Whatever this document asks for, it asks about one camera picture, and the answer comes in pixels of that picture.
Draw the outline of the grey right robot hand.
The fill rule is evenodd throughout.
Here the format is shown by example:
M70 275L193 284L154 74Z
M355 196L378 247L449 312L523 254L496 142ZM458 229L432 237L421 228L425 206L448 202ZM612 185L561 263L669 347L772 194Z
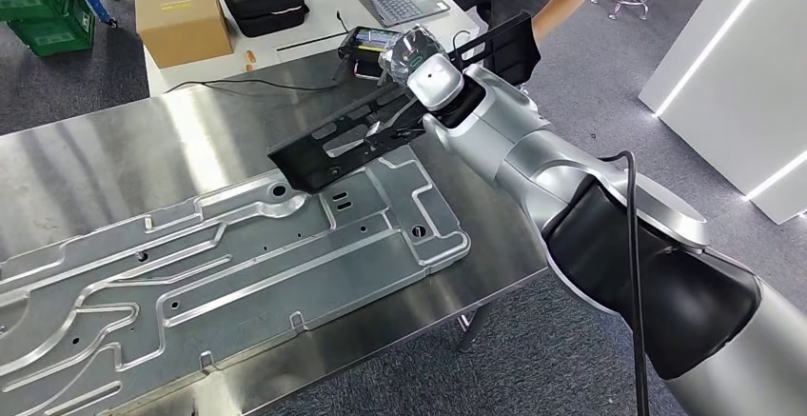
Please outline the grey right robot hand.
M379 65L393 82L404 86L408 78L435 54L446 55L446 51L431 31L416 25L385 43Z

